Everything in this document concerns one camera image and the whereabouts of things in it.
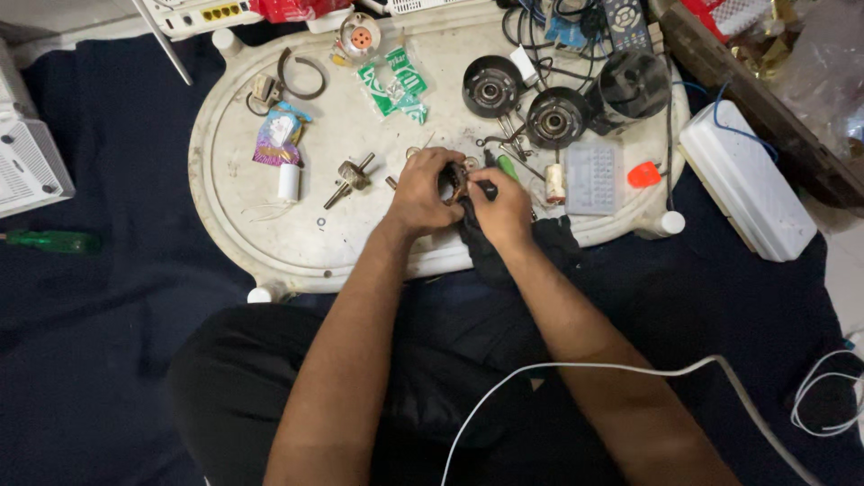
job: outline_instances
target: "white cable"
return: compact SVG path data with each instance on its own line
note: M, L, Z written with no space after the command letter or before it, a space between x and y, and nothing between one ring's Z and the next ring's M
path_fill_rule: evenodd
M474 409L471 413L468 414L468 417L465 419L465 423L462 424L462 427L459 429L459 433L456 434L456 438L453 440L453 445L450 446L450 453L447 455L447 464L444 466L444 475L441 478L441 486L445 486L447 482L447 473L450 470L450 461L453 459L453 452L456 450L456 445L459 443L459 437L462 436L462 433L465 431L466 427L468 427L468 423L471 421L471 418L480 409L480 406L488 399L496 390L501 388L510 378L516 376L517 374L522 373L523 371L534 369L534 368L550 368L550 367L566 367L566 368L615 368L615 369L623 369L625 371L635 371L636 373L644 373L644 374L654 374L656 376L682 376L684 374L692 373L697 369L707 365L708 363L716 361L717 364L720 365L720 368L723 369L723 372L726 374L726 377L729 379L729 382L732 384L732 388L734 388L735 392L738 394L738 399L741 400L741 404L744 406L744 409L747 411L747 414L750 415L750 420L759 428L759 431L762 432L762 435L765 436L765 439L770 443L774 450L786 461L789 466L797 472L797 474L810 486L823 486L823 483L819 481L819 479L813 475L810 471L808 471L803 464L798 462L795 456L792 456L791 452L786 450L783 446L783 443L780 442L780 439L774 435L774 432L771 432L771 428L768 426L768 423L765 419L759 415L759 410L756 409L756 405L753 404L753 401L750 399L750 396L747 394L747 390L744 388L744 385L741 384L741 381L738 379L738 375L732 370L732 366L729 365L729 362L726 361L721 355L711 355L702 358L701 360L691 364L686 368L681 368L677 371L657 371L656 369L648 369L648 368L637 368L633 366L627 365L619 365L619 364L611 364L611 363L539 363L529 366L523 366L516 371L507 375L502 381L492 387L491 390L486 392L483 395L483 398L474 406Z
M839 351L832 351L831 353L826 354L825 356L822 357L822 359L817 361L815 365L813 365L813 368L811 368L810 372L807 373L807 376L804 378L804 381L801 382L801 386L798 387L798 391L795 392L795 405L792 406L792 413L790 416L790 420L792 421L792 424L795 427L798 427L799 429L803 429L805 432L809 433L810 435L814 435L816 437L832 437L835 435L842 434L845 431L852 428L855 425L855 423L858 422L858 418L861 417L861 415L864 415L864 400L862 400L861 403L858 404L858 413L856 413L852 419L850 419L846 422L843 422L842 424L839 424L839 425L825 426L822 428L823 432L813 432L811 429L809 429L807 427L807 425L804 425L804 423L801 421L801 417L798 415L798 406L801 405L801 401L804 400L804 396L807 394L807 392L809 392L809 390L811 388L813 388L813 385L816 385L816 383L818 381L820 381L822 378L828 378L829 376L839 376L841 378L846 378L847 380L864 381L864 378L861 378L859 376L852 376L850 374L837 373L837 372L823 373L823 374L820 374L819 376L817 376L816 378L814 378L813 380L810 379L810 377L813 376L813 374L822 365L822 363L825 362L825 360L827 360L828 358L830 358L833 355L839 355L840 353L849 353L852 356L855 356L856 358L860 359L860 357L856 353L854 353L848 349L840 349Z

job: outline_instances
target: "red plastic bag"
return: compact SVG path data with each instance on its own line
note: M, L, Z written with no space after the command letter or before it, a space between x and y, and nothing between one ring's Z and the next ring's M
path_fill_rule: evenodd
M352 0L250 0L249 8L270 23L314 20L347 9Z

